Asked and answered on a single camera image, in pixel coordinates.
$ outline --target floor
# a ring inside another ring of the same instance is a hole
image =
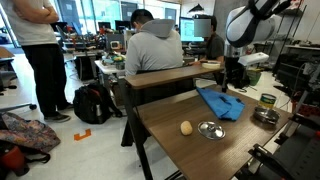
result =
[[[17,54],[12,63],[17,72],[18,79],[14,82],[18,88],[5,91],[5,96],[0,97],[0,108],[20,103],[37,103],[34,92],[33,71],[23,54]],[[66,66],[68,82],[66,86],[67,99],[72,102],[74,90],[82,86],[77,79],[74,66]],[[198,86],[205,86],[212,82],[197,81]],[[270,93],[277,96],[276,106],[280,107],[288,102],[288,97],[273,88],[279,85],[274,81],[271,73],[263,72],[262,77],[254,89],[248,88],[246,96],[259,99],[261,93]],[[291,103],[282,107],[291,110]],[[38,119],[43,121],[39,109],[31,111],[28,108],[15,110],[14,113],[25,119]],[[79,120],[72,110],[65,111],[72,119],[61,124],[49,124],[58,137],[61,144],[54,148],[50,154],[51,160],[47,164],[30,164],[30,172],[22,177],[16,177],[10,173],[7,180],[142,180],[144,179],[139,158],[135,147],[121,147],[120,142],[124,131],[126,118],[110,118],[102,125],[89,125]],[[91,136],[75,141],[75,134],[85,134],[91,130]],[[271,142],[267,149],[275,149],[277,146]],[[149,138],[145,144],[151,171],[154,179],[162,180],[177,170],[173,162],[166,156],[153,138]]]

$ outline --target small metal bowl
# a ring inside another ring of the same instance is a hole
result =
[[[280,114],[273,109],[256,107],[254,110],[253,117],[264,123],[277,124],[280,118]]]

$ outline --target can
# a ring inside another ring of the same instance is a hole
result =
[[[261,94],[260,101],[258,102],[259,106],[272,109],[275,102],[277,100],[277,97],[271,94],[263,93]]]

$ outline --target blue towel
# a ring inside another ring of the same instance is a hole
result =
[[[227,119],[236,121],[244,109],[244,104],[239,98],[224,93],[218,93],[211,89],[197,87],[197,91],[210,109],[221,120]]]

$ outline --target pants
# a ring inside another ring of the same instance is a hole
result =
[[[33,68],[36,94],[44,116],[57,115],[56,108],[65,108],[67,77],[64,57],[58,44],[22,46]]]

